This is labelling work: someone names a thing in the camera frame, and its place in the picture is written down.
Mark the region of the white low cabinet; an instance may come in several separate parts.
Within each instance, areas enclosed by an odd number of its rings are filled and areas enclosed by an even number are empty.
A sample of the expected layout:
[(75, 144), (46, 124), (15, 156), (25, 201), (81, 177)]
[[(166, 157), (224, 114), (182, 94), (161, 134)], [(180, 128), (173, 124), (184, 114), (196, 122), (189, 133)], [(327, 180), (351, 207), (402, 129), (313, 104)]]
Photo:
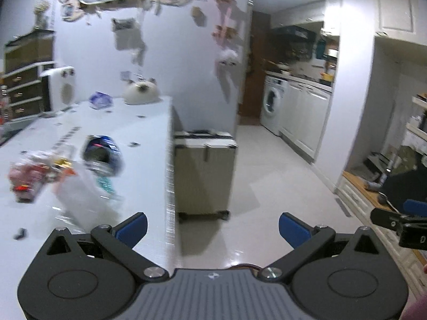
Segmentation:
[(366, 226), (370, 226), (387, 248), (404, 275), (409, 289), (416, 298), (426, 293), (426, 254), (400, 245), (397, 234), (402, 217), (389, 205), (378, 202), (378, 194), (365, 188), (365, 182), (347, 171), (337, 184), (336, 194), (353, 214)]

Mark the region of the white crumpled plastic bag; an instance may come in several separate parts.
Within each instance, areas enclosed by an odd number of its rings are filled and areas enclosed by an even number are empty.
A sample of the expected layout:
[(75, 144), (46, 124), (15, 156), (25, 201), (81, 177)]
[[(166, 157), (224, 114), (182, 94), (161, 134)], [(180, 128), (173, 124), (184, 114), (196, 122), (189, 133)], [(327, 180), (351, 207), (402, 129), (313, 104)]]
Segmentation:
[[(118, 221), (122, 198), (112, 184), (111, 170), (98, 162), (76, 161), (76, 148), (64, 144), (48, 151), (32, 151), (11, 164), (8, 178), (18, 202), (34, 202), (42, 188), (53, 185), (55, 201), (50, 206), (57, 222), (88, 232), (101, 224)], [(77, 175), (59, 175), (54, 162), (66, 158), (72, 161)]]

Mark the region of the crushed blue soda can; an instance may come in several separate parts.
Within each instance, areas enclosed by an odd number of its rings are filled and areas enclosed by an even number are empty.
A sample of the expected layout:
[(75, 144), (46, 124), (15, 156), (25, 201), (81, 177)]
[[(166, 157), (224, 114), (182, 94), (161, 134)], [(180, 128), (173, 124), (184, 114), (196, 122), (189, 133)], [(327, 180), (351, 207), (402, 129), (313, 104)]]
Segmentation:
[(118, 175), (122, 170), (122, 153), (111, 137), (105, 135), (87, 136), (81, 155), (85, 162), (98, 162), (107, 165), (112, 175)]

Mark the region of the gold foil wrapper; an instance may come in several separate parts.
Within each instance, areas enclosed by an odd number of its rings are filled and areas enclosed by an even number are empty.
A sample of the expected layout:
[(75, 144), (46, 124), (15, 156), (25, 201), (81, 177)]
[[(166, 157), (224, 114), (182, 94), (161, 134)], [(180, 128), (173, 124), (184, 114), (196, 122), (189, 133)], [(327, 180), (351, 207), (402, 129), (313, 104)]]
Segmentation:
[(53, 169), (56, 170), (59, 175), (69, 176), (69, 175), (77, 175), (73, 165), (72, 161), (61, 158), (54, 162)]

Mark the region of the beige ribbed rolling suitcase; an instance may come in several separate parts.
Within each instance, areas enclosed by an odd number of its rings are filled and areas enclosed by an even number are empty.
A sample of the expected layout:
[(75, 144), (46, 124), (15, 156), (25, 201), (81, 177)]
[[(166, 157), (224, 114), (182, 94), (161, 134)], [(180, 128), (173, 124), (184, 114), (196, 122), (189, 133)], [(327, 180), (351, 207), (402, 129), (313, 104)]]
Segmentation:
[(175, 205), (180, 220), (230, 218), (238, 143), (228, 132), (175, 132)]

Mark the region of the white kitchen cabinets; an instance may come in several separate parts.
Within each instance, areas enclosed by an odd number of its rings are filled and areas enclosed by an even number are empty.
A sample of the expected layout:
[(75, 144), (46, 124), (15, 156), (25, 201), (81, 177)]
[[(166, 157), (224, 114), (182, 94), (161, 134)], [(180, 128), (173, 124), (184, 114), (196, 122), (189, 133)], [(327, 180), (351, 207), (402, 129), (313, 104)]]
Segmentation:
[(301, 82), (288, 81), (284, 91), (279, 132), (314, 159), (319, 148), (331, 91)]

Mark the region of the blue tissue pack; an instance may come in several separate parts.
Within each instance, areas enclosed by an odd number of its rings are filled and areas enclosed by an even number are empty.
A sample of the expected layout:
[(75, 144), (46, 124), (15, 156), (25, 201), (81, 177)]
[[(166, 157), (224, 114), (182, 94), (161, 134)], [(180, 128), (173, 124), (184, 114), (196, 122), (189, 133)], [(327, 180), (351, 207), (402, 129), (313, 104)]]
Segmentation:
[(89, 97), (89, 104), (91, 108), (96, 110), (110, 108), (113, 106), (113, 99), (108, 94), (95, 92)]

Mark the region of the white washing machine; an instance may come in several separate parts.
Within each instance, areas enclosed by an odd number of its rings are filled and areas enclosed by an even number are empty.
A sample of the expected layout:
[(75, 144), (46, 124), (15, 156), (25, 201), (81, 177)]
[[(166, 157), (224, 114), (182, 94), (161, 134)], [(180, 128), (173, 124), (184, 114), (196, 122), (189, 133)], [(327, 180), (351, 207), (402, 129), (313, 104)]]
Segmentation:
[(280, 118), (287, 89), (286, 80), (269, 75), (265, 77), (260, 124), (276, 136), (279, 136)]

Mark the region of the white space heater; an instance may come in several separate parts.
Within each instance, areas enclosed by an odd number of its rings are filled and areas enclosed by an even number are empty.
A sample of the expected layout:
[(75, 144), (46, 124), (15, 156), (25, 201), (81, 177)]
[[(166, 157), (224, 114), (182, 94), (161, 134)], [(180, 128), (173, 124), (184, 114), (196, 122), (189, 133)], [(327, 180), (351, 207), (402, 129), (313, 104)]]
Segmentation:
[(47, 69), (39, 76), (44, 112), (64, 111), (75, 102), (76, 73), (72, 66)]

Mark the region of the dark drawer cabinet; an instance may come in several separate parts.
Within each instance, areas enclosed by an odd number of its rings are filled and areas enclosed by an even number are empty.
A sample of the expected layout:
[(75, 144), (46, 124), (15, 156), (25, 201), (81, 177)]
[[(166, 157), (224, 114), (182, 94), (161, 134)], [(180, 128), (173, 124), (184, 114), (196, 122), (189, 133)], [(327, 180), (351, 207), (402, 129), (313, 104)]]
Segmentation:
[(31, 124), (44, 109), (41, 73), (55, 67), (54, 61), (36, 62), (4, 74), (1, 79), (10, 101), (9, 127), (21, 130)]

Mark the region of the water bottle red label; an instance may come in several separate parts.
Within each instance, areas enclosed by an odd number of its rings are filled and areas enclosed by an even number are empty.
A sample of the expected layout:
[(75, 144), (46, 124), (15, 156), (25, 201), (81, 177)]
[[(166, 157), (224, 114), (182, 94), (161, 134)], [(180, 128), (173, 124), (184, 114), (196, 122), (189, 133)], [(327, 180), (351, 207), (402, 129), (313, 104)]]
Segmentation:
[(1, 125), (6, 126), (12, 119), (12, 112), (10, 107), (10, 97), (8, 96), (7, 86), (1, 85)]

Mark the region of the glass fish tank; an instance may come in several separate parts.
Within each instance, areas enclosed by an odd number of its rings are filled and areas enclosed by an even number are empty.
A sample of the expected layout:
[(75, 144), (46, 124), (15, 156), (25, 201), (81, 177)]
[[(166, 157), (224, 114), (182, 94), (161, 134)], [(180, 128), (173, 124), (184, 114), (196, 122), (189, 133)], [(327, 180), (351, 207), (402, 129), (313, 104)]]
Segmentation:
[(35, 29), (4, 45), (4, 72), (23, 68), (30, 64), (52, 61), (54, 58), (53, 30)]

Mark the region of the dried flower bouquet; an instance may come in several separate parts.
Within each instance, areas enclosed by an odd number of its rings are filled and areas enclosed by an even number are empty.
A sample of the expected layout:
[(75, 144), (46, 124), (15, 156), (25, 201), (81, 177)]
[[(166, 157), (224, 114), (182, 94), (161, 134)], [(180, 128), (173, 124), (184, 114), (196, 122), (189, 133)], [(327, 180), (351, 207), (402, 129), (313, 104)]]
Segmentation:
[(47, 26), (47, 16), (46, 13), (50, 9), (50, 2), (48, 0), (39, 0), (33, 9), (35, 15), (35, 29), (45, 29)]

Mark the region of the white plush wall toy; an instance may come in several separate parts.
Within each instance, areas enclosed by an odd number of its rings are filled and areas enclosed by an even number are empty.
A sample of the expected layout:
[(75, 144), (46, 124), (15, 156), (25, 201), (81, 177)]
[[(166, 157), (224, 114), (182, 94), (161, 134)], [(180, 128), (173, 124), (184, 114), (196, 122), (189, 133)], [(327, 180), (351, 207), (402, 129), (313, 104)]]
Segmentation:
[(239, 63), (239, 54), (232, 49), (223, 49), (219, 52), (216, 62), (221, 66), (237, 66)]

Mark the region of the wall-mounted organizer pocket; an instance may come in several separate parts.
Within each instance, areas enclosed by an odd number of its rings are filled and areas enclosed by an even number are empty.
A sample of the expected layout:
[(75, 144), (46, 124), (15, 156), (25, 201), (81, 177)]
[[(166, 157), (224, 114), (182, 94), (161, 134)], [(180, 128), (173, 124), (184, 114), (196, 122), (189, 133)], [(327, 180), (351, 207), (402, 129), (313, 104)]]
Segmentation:
[(111, 21), (115, 48), (118, 51), (131, 51), (132, 63), (142, 66), (146, 45), (137, 19), (134, 17), (127, 19), (112, 18)]

